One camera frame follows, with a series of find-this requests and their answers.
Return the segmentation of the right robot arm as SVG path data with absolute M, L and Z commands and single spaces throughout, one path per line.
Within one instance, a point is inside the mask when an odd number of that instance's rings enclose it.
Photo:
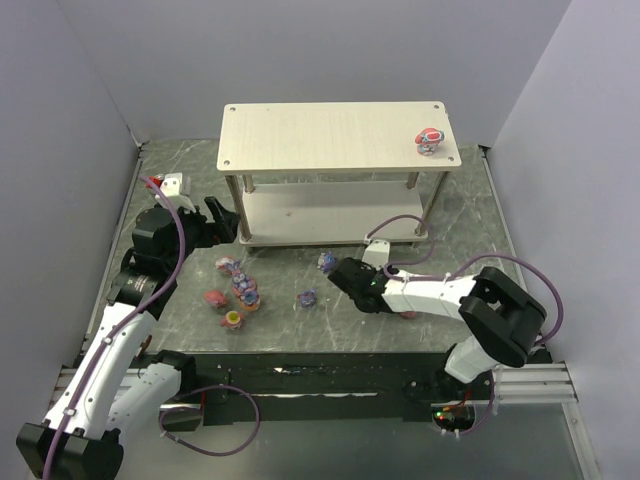
M 494 267 L 476 275 L 421 280 L 349 257 L 328 279 L 364 313 L 415 312 L 463 322 L 470 336 L 450 349 L 441 373 L 453 384 L 470 384 L 499 365 L 523 367 L 547 316 L 537 300 Z

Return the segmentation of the pink blue goggles toy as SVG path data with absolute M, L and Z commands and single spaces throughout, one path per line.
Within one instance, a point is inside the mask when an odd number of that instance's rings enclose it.
M 422 130 L 415 137 L 416 150 L 420 155 L 431 156 L 433 155 L 439 145 L 444 141 L 445 134 L 442 130 L 429 127 Z

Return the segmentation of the pink toy yellow hat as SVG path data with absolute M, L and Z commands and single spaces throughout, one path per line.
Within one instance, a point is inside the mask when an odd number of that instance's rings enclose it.
M 220 325 L 224 328 L 235 330 L 242 327 L 244 320 L 245 315 L 242 312 L 230 310 L 223 315 Z

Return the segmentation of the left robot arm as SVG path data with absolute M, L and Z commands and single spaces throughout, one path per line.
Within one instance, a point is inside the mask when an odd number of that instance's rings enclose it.
M 22 426 L 16 445 L 38 479 L 113 479 L 134 430 L 160 405 L 196 380 L 193 357 L 162 351 L 126 391 L 120 390 L 196 249 L 234 242 L 238 214 L 214 197 L 199 210 L 155 205 L 136 218 L 107 295 L 102 321 L 75 375 L 38 424 Z

